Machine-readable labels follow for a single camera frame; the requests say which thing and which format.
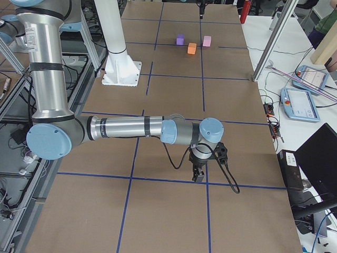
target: electrical equipment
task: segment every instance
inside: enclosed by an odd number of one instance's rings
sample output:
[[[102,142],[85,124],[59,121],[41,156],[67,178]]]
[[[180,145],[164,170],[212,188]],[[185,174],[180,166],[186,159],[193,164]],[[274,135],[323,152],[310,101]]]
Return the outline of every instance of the electrical equipment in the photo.
[[[290,119],[308,122],[321,121],[309,91],[283,88],[280,96],[284,112]]]
[[[312,86],[312,88],[308,88],[293,80],[293,85],[295,87],[308,90],[314,95],[320,95],[317,91],[324,89],[329,75],[323,71],[314,69],[313,67],[302,65],[293,74],[293,77],[299,79],[302,82],[305,82],[309,86]]]

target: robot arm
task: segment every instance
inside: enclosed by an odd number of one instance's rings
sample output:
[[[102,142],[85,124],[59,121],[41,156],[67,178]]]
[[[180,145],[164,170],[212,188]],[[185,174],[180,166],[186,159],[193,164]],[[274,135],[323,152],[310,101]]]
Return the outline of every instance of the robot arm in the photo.
[[[27,144],[34,153],[55,160],[76,146],[99,138],[157,136],[163,143],[191,147],[193,180],[201,182],[201,168],[207,160],[214,159],[213,150],[223,135],[223,125],[219,120],[208,118],[197,124],[185,121],[180,115],[105,119],[75,117],[67,104],[60,27],[80,13],[80,1],[61,0],[57,4],[54,0],[11,1],[18,5],[17,18],[26,29],[29,67],[34,80],[37,111],[32,116],[34,125],[27,134]]]

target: display screen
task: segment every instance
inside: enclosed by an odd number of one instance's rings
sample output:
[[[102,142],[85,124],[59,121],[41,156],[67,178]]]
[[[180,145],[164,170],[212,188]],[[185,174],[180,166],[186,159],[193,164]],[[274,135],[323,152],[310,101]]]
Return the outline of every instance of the display screen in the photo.
[[[295,116],[317,118],[307,92],[288,90],[288,96]]]
[[[314,85],[314,89],[319,90],[318,88],[322,86],[326,73],[317,71],[310,67],[306,67],[302,72],[304,72],[302,75],[302,79]]]

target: label sticker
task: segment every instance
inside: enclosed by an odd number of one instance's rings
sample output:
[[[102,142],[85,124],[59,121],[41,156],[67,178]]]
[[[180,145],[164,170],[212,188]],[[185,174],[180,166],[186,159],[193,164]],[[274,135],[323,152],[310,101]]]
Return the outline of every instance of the label sticker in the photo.
[[[27,38],[27,45],[28,45],[28,52],[37,52],[37,41],[36,41],[36,33],[35,28],[30,27],[26,28],[26,38]]]
[[[297,163],[296,163],[295,156],[293,153],[286,152],[285,156],[286,156],[286,164],[288,164],[288,166],[297,167]]]

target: black tape band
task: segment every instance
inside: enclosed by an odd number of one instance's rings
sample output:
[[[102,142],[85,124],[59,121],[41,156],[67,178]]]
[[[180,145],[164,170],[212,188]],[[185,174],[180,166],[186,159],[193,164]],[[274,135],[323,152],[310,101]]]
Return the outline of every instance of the black tape band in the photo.
[[[58,118],[46,118],[46,119],[36,119],[33,118],[34,123],[54,123],[54,122],[63,122],[67,120],[73,120],[75,118],[75,115],[69,115],[64,117],[58,117]]]
[[[91,141],[94,140],[93,136],[91,135],[91,120],[92,119],[93,119],[93,116],[90,116],[88,118],[88,121],[86,122],[86,133],[88,135],[89,140],[91,140]]]
[[[192,123],[192,140],[191,147],[195,148],[199,142],[199,124]]]
[[[125,52],[125,51],[126,51],[126,48],[125,48],[123,51],[118,52],[118,53],[114,53],[114,52],[111,52],[111,51],[109,51],[109,53],[112,53],[112,54],[121,54],[121,53],[123,53],[123,52]]]
[[[34,7],[21,7],[15,10],[16,15],[21,13],[35,13],[35,14],[43,14],[48,15],[52,17],[57,17],[64,21],[64,16],[61,13],[49,11],[47,9],[40,9],[40,8],[34,8]]]
[[[100,122],[100,131],[101,131],[102,138],[109,138],[109,136],[107,136],[106,134],[106,128],[105,128],[106,120],[107,118],[103,118],[101,119],[101,122]]]
[[[144,117],[144,132],[146,137],[151,136],[150,132],[150,116],[145,116]]]
[[[32,62],[29,65],[30,71],[45,71],[45,70],[59,70],[63,71],[63,64],[49,63],[49,62]]]
[[[66,20],[69,17],[70,13],[72,12],[72,7],[73,7],[72,0],[69,0],[69,9],[68,9],[67,14],[65,14],[64,16],[64,20]]]

